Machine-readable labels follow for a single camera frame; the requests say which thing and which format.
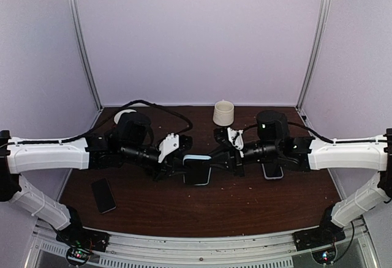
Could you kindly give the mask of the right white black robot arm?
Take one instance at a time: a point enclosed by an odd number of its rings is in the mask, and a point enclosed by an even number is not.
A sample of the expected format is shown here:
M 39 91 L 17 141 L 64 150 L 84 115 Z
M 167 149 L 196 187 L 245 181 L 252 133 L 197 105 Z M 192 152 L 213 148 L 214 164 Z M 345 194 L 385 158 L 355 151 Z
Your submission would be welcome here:
M 211 154 L 212 161 L 222 163 L 236 175 L 243 176 L 248 163 L 270 164 L 273 169 L 315 171 L 326 168 L 373 169 L 376 174 L 348 198 L 325 210 L 314 239 L 325 245 L 353 219 L 391 199 L 391 129 L 370 138 L 328 139 L 314 132 L 312 136 L 292 138 L 285 114 L 266 110 L 256 115 L 259 140 L 244 143 L 243 130 L 231 128 L 233 113 L 215 111 L 218 126 L 214 137 L 220 147 Z

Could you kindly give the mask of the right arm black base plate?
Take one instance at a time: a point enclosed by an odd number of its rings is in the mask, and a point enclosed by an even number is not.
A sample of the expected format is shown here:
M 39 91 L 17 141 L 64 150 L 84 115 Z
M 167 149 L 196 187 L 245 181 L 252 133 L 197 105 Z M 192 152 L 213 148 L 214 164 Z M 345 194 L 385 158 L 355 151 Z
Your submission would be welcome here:
M 320 226 L 294 232 L 292 236 L 297 251 L 332 245 L 346 238 L 345 232 L 341 228 L 333 229 Z

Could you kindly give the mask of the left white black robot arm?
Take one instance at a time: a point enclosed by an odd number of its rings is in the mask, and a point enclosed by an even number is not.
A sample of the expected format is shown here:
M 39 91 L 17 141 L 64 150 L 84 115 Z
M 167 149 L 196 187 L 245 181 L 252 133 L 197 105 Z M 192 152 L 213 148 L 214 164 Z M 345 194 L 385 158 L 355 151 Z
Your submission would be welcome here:
M 144 143 L 153 135 L 151 121 L 136 111 L 122 111 L 115 126 L 104 135 L 87 133 L 61 140 L 26 140 L 1 131 L 1 201 L 18 204 L 64 234 L 75 246 L 88 241 L 77 211 L 57 203 L 34 187 L 23 172 L 44 169 L 107 169 L 125 163 L 150 170 L 157 178 L 171 174 L 175 158 L 192 140 L 168 134 L 158 146 Z

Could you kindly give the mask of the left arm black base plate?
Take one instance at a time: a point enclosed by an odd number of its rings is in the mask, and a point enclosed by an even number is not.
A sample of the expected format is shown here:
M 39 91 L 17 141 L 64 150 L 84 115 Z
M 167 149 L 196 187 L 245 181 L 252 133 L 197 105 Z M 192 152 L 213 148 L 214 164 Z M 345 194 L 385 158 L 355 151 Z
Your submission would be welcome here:
M 55 230 L 56 240 L 69 247 L 92 252 L 105 252 L 109 243 L 110 235 L 101 231 L 82 228 L 81 230 L 62 231 Z

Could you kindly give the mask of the light blue phone case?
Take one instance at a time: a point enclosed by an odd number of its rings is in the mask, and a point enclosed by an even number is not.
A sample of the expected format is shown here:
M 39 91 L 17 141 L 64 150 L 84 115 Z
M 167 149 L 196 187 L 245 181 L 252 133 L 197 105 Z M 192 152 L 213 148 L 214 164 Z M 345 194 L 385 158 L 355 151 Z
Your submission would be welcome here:
M 206 160 L 210 164 L 211 157 L 209 155 L 195 155 L 195 154 L 187 154 L 183 158 L 183 163 L 186 159 L 196 159 L 196 160 Z

